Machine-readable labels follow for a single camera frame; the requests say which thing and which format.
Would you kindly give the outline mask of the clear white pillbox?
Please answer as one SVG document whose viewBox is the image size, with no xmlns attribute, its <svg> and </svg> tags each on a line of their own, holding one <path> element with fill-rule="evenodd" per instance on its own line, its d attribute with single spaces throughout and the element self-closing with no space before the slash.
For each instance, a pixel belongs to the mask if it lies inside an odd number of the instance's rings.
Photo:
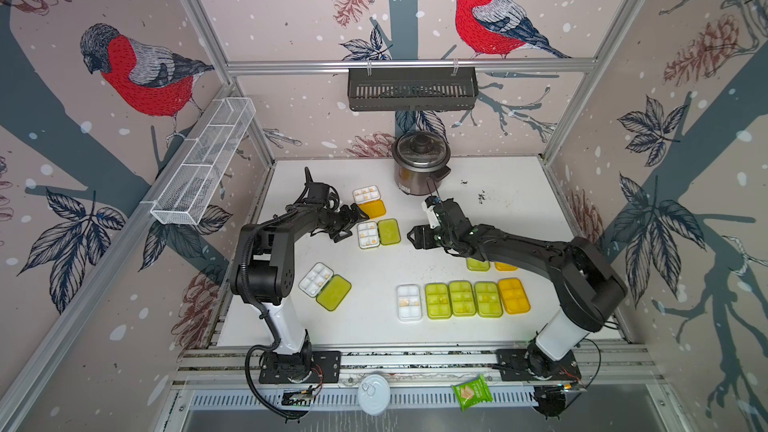
<svg viewBox="0 0 768 432">
<path fill-rule="evenodd" d="M 423 318 L 421 289 L 416 284 L 396 287 L 397 318 L 400 322 L 417 322 Z"/>
</svg>

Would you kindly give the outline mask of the large green pillbox front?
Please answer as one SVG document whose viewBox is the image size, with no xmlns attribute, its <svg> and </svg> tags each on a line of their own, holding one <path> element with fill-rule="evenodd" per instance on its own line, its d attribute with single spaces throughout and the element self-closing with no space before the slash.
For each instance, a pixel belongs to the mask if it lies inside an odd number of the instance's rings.
<svg viewBox="0 0 768 432">
<path fill-rule="evenodd" d="M 474 290 L 469 281 L 452 281 L 448 288 L 453 316 L 471 317 L 477 313 Z"/>
</svg>

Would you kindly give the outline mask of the yellow pillbox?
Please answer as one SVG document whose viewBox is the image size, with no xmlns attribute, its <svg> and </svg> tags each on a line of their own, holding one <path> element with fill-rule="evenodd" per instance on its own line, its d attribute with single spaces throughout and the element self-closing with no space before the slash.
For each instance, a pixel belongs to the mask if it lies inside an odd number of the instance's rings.
<svg viewBox="0 0 768 432">
<path fill-rule="evenodd" d="M 495 269 L 500 272 L 512 272 L 517 270 L 516 266 L 512 266 L 503 262 L 495 262 L 494 266 Z"/>
<path fill-rule="evenodd" d="M 370 218 L 377 219 L 386 214 L 386 206 L 379 188 L 370 185 L 353 191 L 354 203 Z"/>
<path fill-rule="evenodd" d="M 498 282 L 498 288 L 507 314 L 525 314 L 531 310 L 523 284 L 518 278 L 502 279 Z"/>
</svg>

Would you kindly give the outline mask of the small green pillbox front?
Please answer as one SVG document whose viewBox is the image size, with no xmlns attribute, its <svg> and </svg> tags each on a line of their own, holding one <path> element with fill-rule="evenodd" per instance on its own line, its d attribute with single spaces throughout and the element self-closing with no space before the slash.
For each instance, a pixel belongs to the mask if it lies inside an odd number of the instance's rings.
<svg viewBox="0 0 768 432">
<path fill-rule="evenodd" d="M 488 261 L 480 261 L 472 258 L 467 258 L 466 267 L 469 271 L 473 271 L 473 272 L 487 272 L 490 270 L 491 265 Z"/>
</svg>

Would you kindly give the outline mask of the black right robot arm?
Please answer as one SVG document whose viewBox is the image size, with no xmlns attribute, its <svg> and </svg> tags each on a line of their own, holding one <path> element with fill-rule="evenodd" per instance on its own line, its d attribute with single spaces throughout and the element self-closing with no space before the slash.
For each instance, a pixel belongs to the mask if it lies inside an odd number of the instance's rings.
<svg viewBox="0 0 768 432">
<path fill-rule="evenodd" d="M 600 331 L 625 299 L 628 287 L 595 244 L 583 237 L 545 241 L 474 225 L 452 199 L 434 196 L 424 202 L 426 225 L 407 238 L 419 250 L 479 261 L 501 262 L 549 279 L 559 308 L 528 346 L 529 363 L 555 363 L 579 342 Z"/>
</svg>

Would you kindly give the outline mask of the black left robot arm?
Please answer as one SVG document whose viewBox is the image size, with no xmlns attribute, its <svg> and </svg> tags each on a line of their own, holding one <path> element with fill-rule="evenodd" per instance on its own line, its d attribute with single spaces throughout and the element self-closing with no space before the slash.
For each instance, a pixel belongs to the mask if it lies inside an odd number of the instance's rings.
<svg viewBox="0 0 768 432">
<path fill-rule="evenodd" d="M 258 351 L 293 356 L 308 354 L 311 348 L 290 300 L 296 278 L 295 243 L 314 232 L 339 242 L 368 219 L 357 205 L 294 203 L 282 215 L 241 228 L 229 284 L 233 294 L 258 311 L 271 334 L 270 343 L 258 345 Z"/>
</svg>

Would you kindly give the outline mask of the silver rice cooker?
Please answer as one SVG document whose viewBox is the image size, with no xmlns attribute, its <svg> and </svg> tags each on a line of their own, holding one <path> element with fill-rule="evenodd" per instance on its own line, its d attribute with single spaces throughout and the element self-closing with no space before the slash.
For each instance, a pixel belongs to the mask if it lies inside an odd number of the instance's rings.
<svg viewBox="0 0 768 432">
<path fill-rule="evenodd" d="M 433 132 L 416 131 L 400 136 L 392 145 L 391 155 L 395 161 L 395 183 L 407 195 L 433 194 L 451 173 L 448 142 Z"/>
</svg>

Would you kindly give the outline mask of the green snack packet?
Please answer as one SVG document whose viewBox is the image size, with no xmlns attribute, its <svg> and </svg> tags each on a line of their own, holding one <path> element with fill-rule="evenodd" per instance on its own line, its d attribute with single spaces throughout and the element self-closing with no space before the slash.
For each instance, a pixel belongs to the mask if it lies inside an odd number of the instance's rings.
<svg viewBox="0 0 768 432">
<path fill-rule="evenodd" d="M 490 403 L 493 401 L 492 393 L 483 375 L 479 375 L 467 382 L 454 385 L 452 390 L 462 411 L 479 404 Z"/>
</svg>

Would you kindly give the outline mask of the white round lid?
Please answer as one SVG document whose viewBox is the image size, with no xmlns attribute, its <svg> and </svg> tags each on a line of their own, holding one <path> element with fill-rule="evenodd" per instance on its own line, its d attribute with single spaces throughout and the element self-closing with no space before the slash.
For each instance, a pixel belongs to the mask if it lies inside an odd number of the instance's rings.
<svg viewBox="0 0 768 432">
<path fill-rule="evenodd" d="M 370 416 L 383 414 L 390 401 L 390 385 L 382 375 L 367 375 L 358 386 L 357 403 L 361 410 Z"/>
</svg>

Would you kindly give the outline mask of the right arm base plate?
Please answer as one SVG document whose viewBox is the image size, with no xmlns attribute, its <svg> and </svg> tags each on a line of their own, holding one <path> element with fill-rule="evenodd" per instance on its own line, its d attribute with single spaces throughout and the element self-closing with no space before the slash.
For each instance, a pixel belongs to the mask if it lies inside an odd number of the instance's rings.
<svg viewBox="0 0 768 432">
<path fill-rule="evenodd" d="M 558 361 L 529 349 L 498 349 L 495 357 L 497 363 L 492 368 L 506 382 L 577 382 L 582 379 L 572 351 Z"/>
</svg>

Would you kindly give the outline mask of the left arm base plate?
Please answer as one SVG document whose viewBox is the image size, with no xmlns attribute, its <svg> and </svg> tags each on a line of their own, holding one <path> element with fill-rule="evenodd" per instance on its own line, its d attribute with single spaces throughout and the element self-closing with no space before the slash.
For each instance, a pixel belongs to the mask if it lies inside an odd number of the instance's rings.
<svg viewBox="0 0 768 432">
<path fill-rule="evenodd" d="M 260 384 L 336 384 L 341 369 L 340 351 L 299 352 L 292 355 L 266 352 L 259 365 Z"/>
</svg>

